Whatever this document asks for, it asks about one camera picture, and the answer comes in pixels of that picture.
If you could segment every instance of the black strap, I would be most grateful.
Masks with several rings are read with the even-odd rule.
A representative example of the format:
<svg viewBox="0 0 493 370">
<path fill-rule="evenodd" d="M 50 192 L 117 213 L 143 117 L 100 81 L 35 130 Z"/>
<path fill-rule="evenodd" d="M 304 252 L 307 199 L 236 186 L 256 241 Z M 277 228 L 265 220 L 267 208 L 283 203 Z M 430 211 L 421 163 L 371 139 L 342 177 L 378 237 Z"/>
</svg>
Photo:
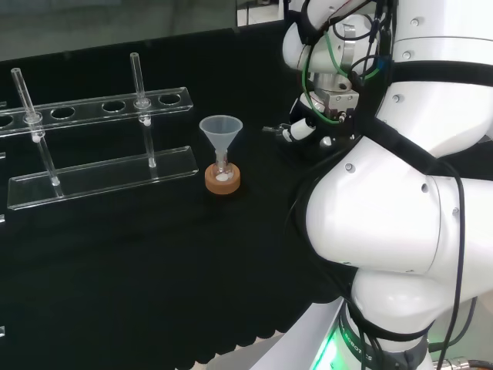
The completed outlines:
<svg viewBox="0 0 493 370">
<path fill-rule="evenodd" d="M 426 335 L 430 330 L 431 326 L 433 325 L 432 322 L 430 326 L 416 333 L 410 333 L 410 334 L 393 333 L 392 331 L 382 329 L 381 327 L 376 326 L 374 323 L 366 320 L 365 318 L 362 318 L 360 314 L 355 314 L 355 312 L 351 309 L 350 306 L 348 306 L 347 309 L 349 310 L 349 313 L 354 323 L 359 328 L 362 328 L 367 335 L 370 335 L 371 337 L 375 337 L 375 338 L 385 339 L 387 341 L 399 341 L 399 342 L 413 341 L 414 339 L 418 339 Z"/>
<path fill-rule="evenodd" d="M 393 63 L 392 82 L 456 82 L 493 87 L 493 66 L 470 62 L 420 61 Z"/>
<path fill-rule="evenodd" d="M 310 0 L 306 0 L 305 3 L 303 3 L 297 24 L 301 43 L 312 46 L 320 40 L 320 31 L 310 23 L 308 18 L 308 4 L 310 4 Z"/>
<path fill-rule="evenodd" d="M 415 370 L 423 362 L 428 353 L 428 336 L 424 333 L 420 342 L 413 348 L 403 352 L 383 351 L 383 368 L 380 367 L 378 356 L 375 350 L 368 344 L 364 343 L 357 333 L 353 331 L 347 319 L 347 304 L 341 309 L 339 317 L 340 334 L 355 358 L 361 362 L 362 347 L 365 348 L 365 366 L 372 370 Z"/>
<path fill-rule="evenodd" d="M 376 117 L 355 117 L 359 133 L 373 140 L 419 172 L 428 175 L 439 167 L 438 160 L 419 145 L 402 136 L 396 129 Z"/>
</svg>

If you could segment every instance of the wall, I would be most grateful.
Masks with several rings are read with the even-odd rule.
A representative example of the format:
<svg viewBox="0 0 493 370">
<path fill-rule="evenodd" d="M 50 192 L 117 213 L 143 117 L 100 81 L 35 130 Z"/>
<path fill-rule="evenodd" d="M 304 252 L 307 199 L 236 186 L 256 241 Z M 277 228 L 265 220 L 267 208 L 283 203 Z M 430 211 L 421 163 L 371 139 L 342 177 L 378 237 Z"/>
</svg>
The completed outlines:
<svg viewBox="0 0 493 370">
<path fill-rule="evenodd" d="M 0 61 L 234 27 L 235 14 L 231 0 L 0 0 Z"/>
</svg>

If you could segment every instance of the funnel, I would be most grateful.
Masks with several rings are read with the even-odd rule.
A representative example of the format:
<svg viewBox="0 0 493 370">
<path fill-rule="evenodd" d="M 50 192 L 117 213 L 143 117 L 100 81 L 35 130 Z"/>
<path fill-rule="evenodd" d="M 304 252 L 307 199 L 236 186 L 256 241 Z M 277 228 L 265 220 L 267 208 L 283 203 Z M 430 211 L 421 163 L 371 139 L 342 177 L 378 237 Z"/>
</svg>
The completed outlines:
<svg viewBox="0 0 493 370">
<path fill-rule="evenodd" d="M 227 150 L 243 124 L 232 116 L 211 116 L 199 127 L 216 149 L 216 163 L 206 170 L 207 189 L 216 194 L 232 193 L 240 186 L 240 170 L 228 163 Z"/>
</svg>

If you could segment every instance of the metal bracket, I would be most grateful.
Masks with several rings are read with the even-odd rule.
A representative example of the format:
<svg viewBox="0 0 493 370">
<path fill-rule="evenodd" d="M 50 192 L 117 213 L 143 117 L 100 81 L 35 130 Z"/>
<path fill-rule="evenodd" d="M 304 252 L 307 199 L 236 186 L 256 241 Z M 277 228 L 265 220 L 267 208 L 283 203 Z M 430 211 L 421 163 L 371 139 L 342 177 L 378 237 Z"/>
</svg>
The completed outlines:
<svg viewBox="0 0 493 370">
<path fill-rule="evenodd" d="M 354 38 L 356 37 L 356 28 L 353 25 L 343 25 L 344 37 Z M 356 49 L 356 41 L 344 40 L 344 49 L 342 51 L 342 60 L 340 61 L 340 68 L 348 72 L 353 65 L 354 50 Z"/>
</svg>

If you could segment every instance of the green cable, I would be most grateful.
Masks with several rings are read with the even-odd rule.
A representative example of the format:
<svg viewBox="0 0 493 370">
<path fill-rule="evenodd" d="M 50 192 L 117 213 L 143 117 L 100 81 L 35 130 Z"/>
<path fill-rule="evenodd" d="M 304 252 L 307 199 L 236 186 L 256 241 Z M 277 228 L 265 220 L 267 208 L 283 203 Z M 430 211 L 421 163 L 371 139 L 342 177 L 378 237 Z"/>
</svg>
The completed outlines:
<svg viewBox="0 0 493 370">
<path fill-rule="evenodd" d="M 332 45 L 330 44 L 329 35 L 327 34 L 327 32 L 324 32 L 324 35 L 325 35 L 325 42 L 327 43 L 327 48 L 329 49 L 329 54 L 330 54 L 330 59 L 332 60 L 332 64 L 334 64 L 334 66 L 336 67 L 337 73 L 339 73 L 340 75 L 347 78 L 347 73 L 345 71 L 343 71 L 336 62 L 336 59 L 334 57 L 334 51 L 332 50 Z M 374 77 L 379 72 L 380 72 L 380 70 L 378 68 L 376 68 L 372 73 L 369 73 L 368 75 L 366 75 L 364 77 L 364 79 L 365 80 L 371 79 L 372 77 Z"/>
</svg>

